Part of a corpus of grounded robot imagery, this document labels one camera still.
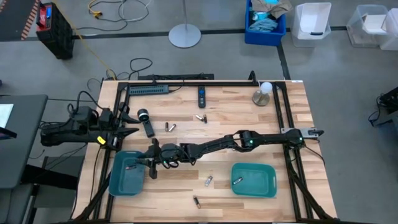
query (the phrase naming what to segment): remote control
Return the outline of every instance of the remote control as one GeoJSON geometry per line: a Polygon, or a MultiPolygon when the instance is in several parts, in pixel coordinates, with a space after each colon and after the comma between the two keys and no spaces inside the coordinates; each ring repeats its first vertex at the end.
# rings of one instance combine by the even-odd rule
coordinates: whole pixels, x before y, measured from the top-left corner
{"type": "Polygon", "coordinates": [[[206,91],[205,86],[198,86],[198,106],[204,108],[206,106],[206,91]]]}

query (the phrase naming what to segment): white storage container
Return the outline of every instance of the white storage container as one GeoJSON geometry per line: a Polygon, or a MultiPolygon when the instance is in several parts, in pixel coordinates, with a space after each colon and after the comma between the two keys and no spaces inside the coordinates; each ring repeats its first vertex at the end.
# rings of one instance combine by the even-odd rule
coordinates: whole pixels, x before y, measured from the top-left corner
{"type": "Polygon", "coordinates": [[[398,8],[391,9],[386,17],[387,35],[379,38],[380,49],[398,50],[398,8]]]}
{"type": "Polygon", "coordinates": [[[292,40],[296,47],[315,47],[330,33],[331,3],[305,3],[296,6],[292,40]]]}
{"type": "Polygon", "coordinates": [[[384,20],[388,10],[382,5],[359,5],[347,24],[353,47],[378,47],[379,36],[386,35],[384,20]]]}

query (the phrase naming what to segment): wooden table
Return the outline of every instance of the wooden table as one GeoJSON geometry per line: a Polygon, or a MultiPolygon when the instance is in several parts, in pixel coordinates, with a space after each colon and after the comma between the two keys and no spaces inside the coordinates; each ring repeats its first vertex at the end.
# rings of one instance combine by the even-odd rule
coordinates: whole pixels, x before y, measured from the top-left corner
{"type": "MultiPolygon", "coordinates": [[[[101,106],[113,108],[117,85],[117,82],[104,82],[98,102],[101,106]]],[[[312,127],[313,121],[304,84],[286,81],[286,85],[295,127],[312,127]]],[[[168,95],[136,96],[130,99],[130,116],[137,118],[139,109],[147,109],[160,145],[181,142],[199,144],[221,138],[225,134],[233,134],[240,129],[261,134],[279,133],[273,97],[271,96],[267,106],[258,107],[251,101],[256,90],[256,87],[208,86],[205,109],[198,107],[197,87],[182,87],[168,95]],[[206,114],[208,124],[197,120],[195,114],[206,114]],[[170,125],[177,125],[172,133],[165,132],[166,121],[170,125]]],[[[138,127],[141,130],[124,140],[123,150],[146,151],[150,139],[146,137],[142,124],[129,124],[128,127],[138,127]]],[[[309,148],[320,153],[316,141],[308,140],[306,143],[309,148]]],[[[90,201],[97,152],[98,145],[89,144],[81,172],[74,217],[79,215],[90,201]]],[[[306,149],[301,150],[301,155],[309,191],[325,211],[335,217],[335,207],[322,161],[306,149]]],[[[94,192],[100,179],[103,156],[102,150],[95,167],[94,192]]],[[[113,157],[114,154],[111,156],[109,170],[113,164],[113,157]]],[[[135,197],[115,197],[112,222],[295,221],[281,145],[260,146],[248,153],[225,149],[204,155],[195,166],[180,164],[177,169],[166,170],[162,166],[157,168],[159,172],[156,180],[152,180],[146,174],[142,193],[135,197]],[[236,162],[272,165],[277,172],[276,197],[249,198],[232,193],[229,184],[230,173],[232,165],[236,162]],[[205,181],[209,175],[213,176],[213,180],[206,187],[205,181]],[[201,209],[195,205],[193,195],[198,197],[201,209]]],[[[302,194],[299,190],[297,192],[301,213],[305,217],[302,194]]],[[[108,191],[102,200],[100,217],[104,217],[107,198],[108,191]]]]}

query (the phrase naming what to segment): concrete floor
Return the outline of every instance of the concrete floor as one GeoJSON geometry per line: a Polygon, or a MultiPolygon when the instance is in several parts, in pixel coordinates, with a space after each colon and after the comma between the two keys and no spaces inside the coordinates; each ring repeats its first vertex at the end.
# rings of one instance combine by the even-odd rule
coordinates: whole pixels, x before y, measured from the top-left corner
{"type": "MultiPolygon", "coordinates": [[[[313,2],[291,1],[294,6],[313,2]]],[[[77,27],[115,28],[115,24],[88,16],[87,1],[59,2],[77,27]]],[[[136,3],[128,4],[131,10],[126,8],[126,16],[139,17],[142,9],[136,3]]],[[[395,0],[332,1],[331,26],[345,26],[358,4],[398,7],[395,0]]],[[[244,0],[187,1],[188,20],[202,30],[242,29],[244,7],[244,0]]],[[[154,0],[149,6],[148,18],[129,24],[123,31],[110,33],[168,31],[183,22],[181,8],[180,1],[154,0]]],[[[104,16],[116,18],[116,7],[98,9],[104,16]]],[[[287,18],[290,27],[293,14],[290,12],[287,18]]],[[[83,30],[82,33],[104,32],[83,30]]],[[[29,35],[35,36],[34,28],[29,35]]],[[[175,48],[167,37],[93,39],[87,43],[116,73],[128,71],[132,58],[148,57],[154,64],[143,75],[205,72],[214,73],[217,79],[246,79],[250,70],[254,70],[260,79],[283,79],[277,49],[246,45],[243,34],[203,35],[200,43],[190,49],[175,48]]],[[[397,132],[389,125],[373,128],[367,118],[376,109],[376,97],[397,86],[398,52],[353,48],[346,31],[332,31],[315,49],[295,48],[290,33],[283,38],[282,45],[291,78],[304,80],[315,125],[325,130],[322,154],[339,218],[395,223],[398,219],[397,132]]],[[[0,94],[45,93],[51,98],[75,99],[78,91],[87,90],[89,78],[104,77],[102,65],[79,40],[75,42],[74,58],[68,61],[56,60],[37,41],[0,42],[0,49],[0,77],[4,82],[0,94]]],[[[95,83],[92,89],[97,98],[99,88],[95,83]]],[[[43,120],[65,120],[67,104],[49,101],[43,120]]],[[[59,156],[78,146],[63,144],[46,148],[45,155],[59,156]]],[[[36,141],[31,156],[37,156],[43,148],[36,141]]],[[[29,163],[39,166],[42,160],[29,163]]],[[[71,206],[43,209],[38,212],[35,223],[64,221],[69,217],[71,206]]]]}

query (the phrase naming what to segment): black crate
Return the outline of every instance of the black crate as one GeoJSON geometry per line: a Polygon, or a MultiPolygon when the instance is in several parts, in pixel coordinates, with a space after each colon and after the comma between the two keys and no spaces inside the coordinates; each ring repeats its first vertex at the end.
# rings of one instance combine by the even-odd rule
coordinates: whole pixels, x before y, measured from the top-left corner
{"type": "Polygon", "coordinates": [[[72,27],[64,18],[57,6],[50,2],[40,5],[41,7],[51,7],[52,15],[50,19],[50,27],[47,30],[39,30],[36,32],[39,40],[55,55],[57,59],[70,59],[73,57],[73,39],[72,27]]]}

